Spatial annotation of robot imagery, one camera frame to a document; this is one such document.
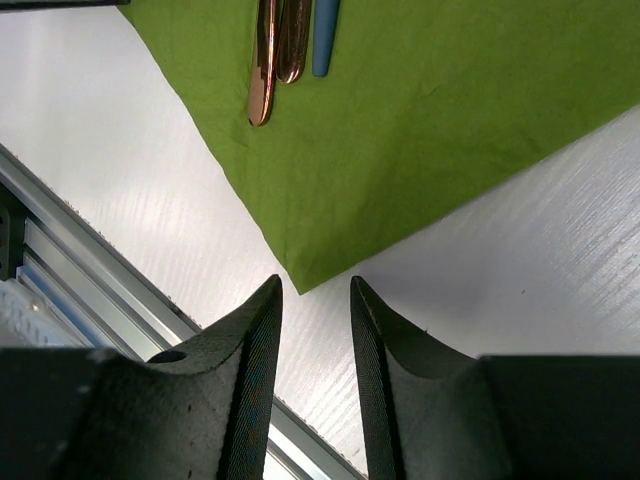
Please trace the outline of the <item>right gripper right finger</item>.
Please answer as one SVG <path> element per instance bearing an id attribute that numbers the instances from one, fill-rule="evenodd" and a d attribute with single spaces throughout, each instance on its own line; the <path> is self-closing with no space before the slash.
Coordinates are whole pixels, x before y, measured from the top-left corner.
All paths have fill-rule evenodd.
<path id="1" fill-rule="evenodd" d="M 635 479 L 639 360 L 464 355 L 361 277 L 350 311 L 373 479 Z"/>

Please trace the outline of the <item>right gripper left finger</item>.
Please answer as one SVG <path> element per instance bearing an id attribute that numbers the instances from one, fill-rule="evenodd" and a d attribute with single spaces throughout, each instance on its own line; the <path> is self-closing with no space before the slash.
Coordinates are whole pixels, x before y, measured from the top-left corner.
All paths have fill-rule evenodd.
<path id="1" fill-rule="evenodd" d="M 5 479 L 258 479 L 282 283 L 139 362 L 112 349 L 1 352 Z"/>

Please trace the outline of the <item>green paper napkin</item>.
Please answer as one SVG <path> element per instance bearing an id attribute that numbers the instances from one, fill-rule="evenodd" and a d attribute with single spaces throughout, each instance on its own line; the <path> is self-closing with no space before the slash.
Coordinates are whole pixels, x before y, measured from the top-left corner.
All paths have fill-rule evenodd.
<path id="1" fill-rule="evenodd" d="M 300 293 L 639 102 L 635 1 L 345 1 L 328 75 L 254 128 L 256 12 L 122 8 Z"/>

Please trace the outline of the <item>copper fork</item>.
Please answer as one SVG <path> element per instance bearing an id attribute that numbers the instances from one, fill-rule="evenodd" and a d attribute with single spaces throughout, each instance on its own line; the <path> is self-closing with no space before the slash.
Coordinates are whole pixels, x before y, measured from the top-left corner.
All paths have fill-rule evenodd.
<path id="1" fill-rule="evenodd" d="M 284 84 L 302 75 L 310 33 L 312 0 L 286 0 L 282 8 L 276 55 L 276 76 Z"/>

